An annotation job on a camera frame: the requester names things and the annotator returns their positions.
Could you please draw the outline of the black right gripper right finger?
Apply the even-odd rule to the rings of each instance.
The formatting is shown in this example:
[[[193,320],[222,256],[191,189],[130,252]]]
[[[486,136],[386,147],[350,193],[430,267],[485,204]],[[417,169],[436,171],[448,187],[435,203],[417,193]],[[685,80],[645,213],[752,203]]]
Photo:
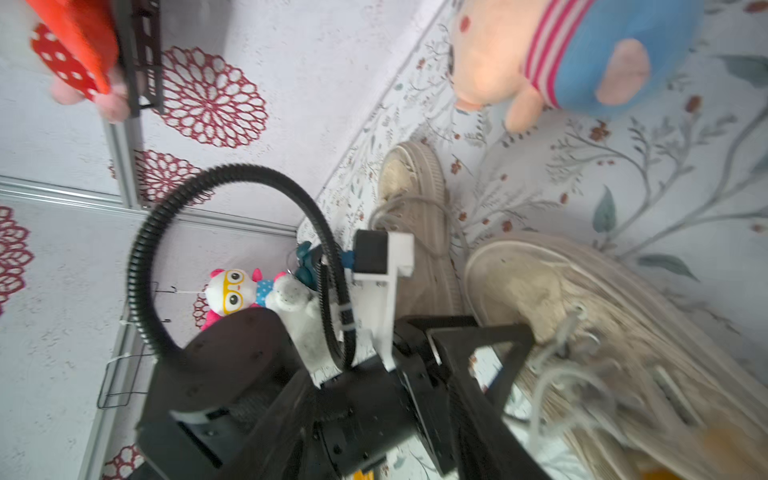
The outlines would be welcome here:
[[[474,386],[450,383],[448,406],[452,453],[461,479],[547,479]]]

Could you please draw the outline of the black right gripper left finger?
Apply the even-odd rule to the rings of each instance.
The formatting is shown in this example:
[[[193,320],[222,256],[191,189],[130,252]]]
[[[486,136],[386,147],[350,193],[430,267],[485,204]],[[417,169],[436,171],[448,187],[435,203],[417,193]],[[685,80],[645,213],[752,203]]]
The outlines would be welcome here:
[[[311,479],[316,473],[310,440],[315,406],[314,384],[307,370],[301,368],[213,477]]]

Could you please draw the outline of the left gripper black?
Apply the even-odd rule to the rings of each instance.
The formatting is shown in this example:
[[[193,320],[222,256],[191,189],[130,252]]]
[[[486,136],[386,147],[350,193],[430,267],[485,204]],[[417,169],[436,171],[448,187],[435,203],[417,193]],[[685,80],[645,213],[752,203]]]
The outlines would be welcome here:
[[[482,327],[471,316],[398,320],[393,370],[374,357],[320,387],[321,414],[310,439],[316,468],[311,479],[371,471],[390,450],[413,438],[439,474],[458,475],[448,385],[477,387],[502,420],[533,345],[532,329],[524,323]]]

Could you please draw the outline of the beige lace sneaker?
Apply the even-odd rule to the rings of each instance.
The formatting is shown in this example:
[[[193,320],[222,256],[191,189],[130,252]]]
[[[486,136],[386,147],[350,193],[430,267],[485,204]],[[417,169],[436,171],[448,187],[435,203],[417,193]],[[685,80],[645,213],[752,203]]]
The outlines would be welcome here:
[[[671,301],[595,249],[540,233],[492,240],[464,269],[484,326],[534,345],[508,424],[529,452],[563,442],[596,479],[767,475],[767,390]]]
[[[414,236],[414,272],[398,280],[396,316],[464,314],[449,255],[453,226],[445,180],[434,152],[413,141],[393,147],[379,172],[377,197],[368,227]]]

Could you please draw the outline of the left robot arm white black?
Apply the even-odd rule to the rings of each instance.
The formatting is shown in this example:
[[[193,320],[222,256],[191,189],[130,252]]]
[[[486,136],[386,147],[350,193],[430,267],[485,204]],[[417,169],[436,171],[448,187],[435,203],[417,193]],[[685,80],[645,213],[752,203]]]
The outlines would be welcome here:
[[[141,479],[341,479],[418,440],[441,475],[541,479],[502,419],[534,344],[525,324],[470,316],[395,324],[395,367],[370,358],[316,385],[272,311],[237,313],[152,376]]]

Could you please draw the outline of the white fluffy plush dog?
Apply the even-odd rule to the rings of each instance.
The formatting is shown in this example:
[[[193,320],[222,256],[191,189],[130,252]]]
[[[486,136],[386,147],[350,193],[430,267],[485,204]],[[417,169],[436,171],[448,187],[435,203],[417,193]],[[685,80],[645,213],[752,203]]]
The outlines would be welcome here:
[[[313,290],[293,275],[281,274],[265,305],[282,320],[316,386],[337,372],[325,340],[320,301]]]

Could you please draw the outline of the teal handheld device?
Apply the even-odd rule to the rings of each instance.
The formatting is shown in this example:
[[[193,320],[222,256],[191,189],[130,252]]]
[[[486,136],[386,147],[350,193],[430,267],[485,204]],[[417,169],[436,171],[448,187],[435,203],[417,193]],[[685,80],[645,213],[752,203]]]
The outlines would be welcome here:
[[[317,265],[324,255],[322,246],[313,246],[309,241],[302,242],[298,245],[296,255],[297,269],[293,275],[305,286],[316,291],[318,283]]]

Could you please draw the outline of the white plush yellow glasses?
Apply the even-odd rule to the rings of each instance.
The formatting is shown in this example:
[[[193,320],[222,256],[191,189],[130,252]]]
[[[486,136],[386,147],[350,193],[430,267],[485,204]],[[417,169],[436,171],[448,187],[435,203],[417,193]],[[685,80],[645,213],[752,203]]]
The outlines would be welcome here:
[[[203,290],[208,312],[202,330],[243,309],[265,307],[275,281],[285,275],[286,272],[280,272],[273,279],[265,279],[260,269],[251,273],[241,269],[212,271]]]

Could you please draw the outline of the doll plush striped shirt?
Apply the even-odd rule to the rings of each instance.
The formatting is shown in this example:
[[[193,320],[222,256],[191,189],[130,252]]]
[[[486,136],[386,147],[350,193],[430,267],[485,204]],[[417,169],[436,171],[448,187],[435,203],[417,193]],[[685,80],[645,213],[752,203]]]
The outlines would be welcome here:
[[[511,133],[547,107],[622,112],[676,70],[703,17],[701,1],[465,1],[452,34],[455,106],[509,104]]]

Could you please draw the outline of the pink frog plush red dress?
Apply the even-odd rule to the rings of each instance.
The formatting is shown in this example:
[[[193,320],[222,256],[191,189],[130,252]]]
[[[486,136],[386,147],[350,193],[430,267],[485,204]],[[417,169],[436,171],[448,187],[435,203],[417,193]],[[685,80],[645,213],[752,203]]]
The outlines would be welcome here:
[[[100,93],[95,75],[65,48],[47,26],[42,23],[36,25],[30,45],[53,73],[51,94],[57,103],[74,105],[89,100],[96,105],[99,114],[112,124],[121,123],[129,117],[129,89],[119,66],[107,73],[110,92]]]

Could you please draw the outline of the orange plush toy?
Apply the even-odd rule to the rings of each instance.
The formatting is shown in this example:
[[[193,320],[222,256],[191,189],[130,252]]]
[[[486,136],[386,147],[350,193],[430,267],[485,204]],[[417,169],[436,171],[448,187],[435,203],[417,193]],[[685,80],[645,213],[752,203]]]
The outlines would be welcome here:
[[[109,1],[28,0],[63,46],[94,75],[96,91],[112,92],[110,70],[119,59],[119,45]]]

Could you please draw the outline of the grey metal wall shelf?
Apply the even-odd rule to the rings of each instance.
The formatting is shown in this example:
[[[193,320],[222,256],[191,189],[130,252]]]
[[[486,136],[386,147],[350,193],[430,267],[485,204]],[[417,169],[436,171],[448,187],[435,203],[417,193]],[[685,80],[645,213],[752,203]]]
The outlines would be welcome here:
[[[119,46],[119,64],[128,89],[130,117],[164,107],[161,9],[156,0],[110,2]]]

